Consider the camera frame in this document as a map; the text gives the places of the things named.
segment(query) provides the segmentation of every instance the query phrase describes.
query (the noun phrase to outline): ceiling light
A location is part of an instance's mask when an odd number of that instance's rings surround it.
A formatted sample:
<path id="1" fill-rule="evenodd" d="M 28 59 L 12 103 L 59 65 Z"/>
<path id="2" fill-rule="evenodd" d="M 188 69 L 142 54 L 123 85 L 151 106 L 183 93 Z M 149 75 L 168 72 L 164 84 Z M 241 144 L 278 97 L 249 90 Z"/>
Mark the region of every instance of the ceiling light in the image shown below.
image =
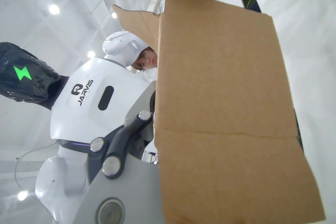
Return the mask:
<path id="1" fill-rule="evenodd" d="M 26 199 L 28 196 L 28 192 L 26 191 L 22 191 L 18 194 L 18 200 L 19 201 L 23 201 L 24 199 Z"/>
<path id="2" fill-rule="evenodd" d="M 87 56 L 88 56 L 89 58 L 94 58 L 94 57 L 96 56 L 96 53 L 95 53 L 94 51 L 89 51 L 89 52 L 87 53 Z"/>
<path id="3" fill-rule="evenodd" d="M 51 14 L 58 14 L 58 13 L 60 13 L 60 8 L 57 5 L 52 4 L 49 7 L 49 11 L 50 11 Z"/>

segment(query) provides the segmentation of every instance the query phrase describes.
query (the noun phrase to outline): brown cardboard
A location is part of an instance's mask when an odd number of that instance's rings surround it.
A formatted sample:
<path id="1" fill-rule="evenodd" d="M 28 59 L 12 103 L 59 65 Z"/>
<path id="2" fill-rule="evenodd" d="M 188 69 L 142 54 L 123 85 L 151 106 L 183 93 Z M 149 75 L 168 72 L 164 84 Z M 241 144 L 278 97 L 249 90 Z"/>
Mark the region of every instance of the brown cardboard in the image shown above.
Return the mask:
<path id="1" fill-rule="evenodd" d="M 271 17 L 214 0 L 166 0 L 160 16 L 114 10 L 159 52 L 155 145 L 167 224 L 325 219 Z"/>

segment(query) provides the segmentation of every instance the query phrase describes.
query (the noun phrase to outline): green lightning bolt icon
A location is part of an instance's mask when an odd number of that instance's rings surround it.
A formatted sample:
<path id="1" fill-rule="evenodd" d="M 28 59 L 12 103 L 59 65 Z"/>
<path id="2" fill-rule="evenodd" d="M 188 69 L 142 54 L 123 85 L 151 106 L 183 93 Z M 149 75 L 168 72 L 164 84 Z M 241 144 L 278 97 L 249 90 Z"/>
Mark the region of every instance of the green lightning bolt icon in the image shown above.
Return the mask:
<path id="1" fill-rule="evenodd" d="M 32 79 L 26 66 L 23 67 L 22 70 L 20 70 L 19 68 L 17 68 L 17 67 L 14 66 L 14 70 L 17 73 L 19 80 L 22 80 L 23 77 L 27 77 L 30 80 Z"/>

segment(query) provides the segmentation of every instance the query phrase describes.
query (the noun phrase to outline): jarvis logo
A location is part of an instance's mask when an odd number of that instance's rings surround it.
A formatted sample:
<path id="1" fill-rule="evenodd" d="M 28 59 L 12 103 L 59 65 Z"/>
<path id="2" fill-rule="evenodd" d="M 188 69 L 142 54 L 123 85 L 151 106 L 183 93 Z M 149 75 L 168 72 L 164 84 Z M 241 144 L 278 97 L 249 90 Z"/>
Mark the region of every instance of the jarvis logo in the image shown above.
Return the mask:
<path id="1" fill-rule="evenodd" d="M 92 83 L 93 83 L 93 80 L 89 80 L 87 84 L 85 85 L 85 87 L 83 88 L 82 92 L 80 93 L 79 100 L 78 100 L 80 106 L 82 105 L 86 94 L 89 92 L 89 88 L 92 85 Z"/>
<path id="2" fill-rule="evenodd" d="M 76 84 L 76 85 L 72 88 L 71 94 L 72 94 L 72 95 L 79 95 L 78 90 L 81 90 L 82 88 L 83 88 L 83 85 Z"/>

